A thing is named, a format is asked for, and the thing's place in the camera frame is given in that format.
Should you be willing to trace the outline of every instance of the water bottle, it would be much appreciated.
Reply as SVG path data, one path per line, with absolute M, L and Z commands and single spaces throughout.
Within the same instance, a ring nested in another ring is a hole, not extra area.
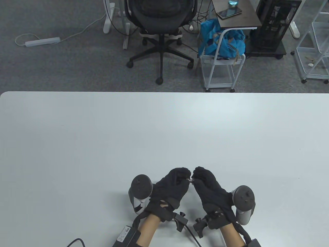
M 239 3 L 239 0 L 228 0 L 228 4 L 232 7 L 237 6 Z

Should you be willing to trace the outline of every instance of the blue bag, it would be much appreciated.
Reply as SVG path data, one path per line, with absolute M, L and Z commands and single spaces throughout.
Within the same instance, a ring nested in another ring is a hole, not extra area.
M 210 19 L 201 23 L 201 45 L 199 56 L 205 50 L 205 55 L 215 55 L 219 37 L 224 29 L 221 29 L 218 19 Z M 245 35 L 242 30 L 228 31 L 220 44 L 218 55 L 223 58 L 235 58 L 245 52 Z

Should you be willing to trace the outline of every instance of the battery pack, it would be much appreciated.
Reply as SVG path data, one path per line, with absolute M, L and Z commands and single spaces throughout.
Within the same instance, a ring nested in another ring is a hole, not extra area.
M 125 226 L 116 239 L 113 247 L 136 247 L 136 242 L 140 237 L 140 231 L 134 227 Z

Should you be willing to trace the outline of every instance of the dark wooden tabletop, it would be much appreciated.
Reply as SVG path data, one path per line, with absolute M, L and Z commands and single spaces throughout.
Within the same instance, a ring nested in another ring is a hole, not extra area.
M 221 12 L 229 8 L 228 0 L 212 0 L 215 12 Z M 262 24 L 249 0 L 239 0 L 238 7 L 241 14 L 222 20 L 218 17 L 222 28 L 260 27 Z

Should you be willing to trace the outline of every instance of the white desk frame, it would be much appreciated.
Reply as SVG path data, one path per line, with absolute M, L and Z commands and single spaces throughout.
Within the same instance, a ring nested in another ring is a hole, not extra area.
M 110 32 L 112 20 L 113 20 L 113 14 L 115 9 L 115 3 L 110 3 L 110 0 L 103 0 L 105 13 L 106 13 L 106 19 L 104 23 L 103 32 L 105 34 L 108 34 Z M 122 0 L 119 0 L 119 11 L 122 21 L 122 27 L 124 30 L 124 33 L 126 34 L 123 39 L 123 49 L 126 50 L 128 48 L 128 39 L 129 39 L 129 30 L 130 30 L 130 22 L 126 20 L 126 17 L 124 15 L 124 6 L 122 4 Z
M 299 12 L 302 10 L 305 1 L 306 1 L 306 0 L 302 0 L 302 2 L 300 3 L 300 6 L 298 7 L 298 10 L 297 10 L 295 16 L 293 17 L 292 22 L 291 22 L 290 25 L 289 25 L 290 32 L 291 32 L 292 36 L 293 36 L 295 39 L 299 39 L 299 38 L 300 38 L 300 32 L 299 32 L 299 30 L 298 30 L 298 28 L 297 28 L 297 25 L 296 25 L 296 23 L 295 23 L 295 19 L 296 19 L 296 17 L 298 16 Z

